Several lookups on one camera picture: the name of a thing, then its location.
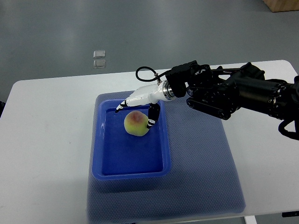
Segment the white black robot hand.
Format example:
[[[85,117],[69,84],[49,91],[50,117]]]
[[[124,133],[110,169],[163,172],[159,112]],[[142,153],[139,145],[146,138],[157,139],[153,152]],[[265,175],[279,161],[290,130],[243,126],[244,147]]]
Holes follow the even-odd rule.
[[[160,106],[157,104],[158,101],[169,102],[175,99],[176,97],[168,81],[163,81],[160,84],[151,84],[138,88],[116,107],[115,112],[118,113],[125,107],[149,105],[147,128],[150,129],[159,118]]]

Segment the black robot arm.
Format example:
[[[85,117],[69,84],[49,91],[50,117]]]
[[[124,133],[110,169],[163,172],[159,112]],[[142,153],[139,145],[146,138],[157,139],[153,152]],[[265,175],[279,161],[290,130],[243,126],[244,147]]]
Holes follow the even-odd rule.
[[[265,79],[264,71],[247,63],[240,68],[211,69],[196,61],[173,67],[162,74],[154,73],[152,81],[167,80],[166,93],[189,98],[187,105],[197,111],[227,120],[239,108],[280,119],[278,131],[288,138],[299,138],[299,77],[293,83]]]

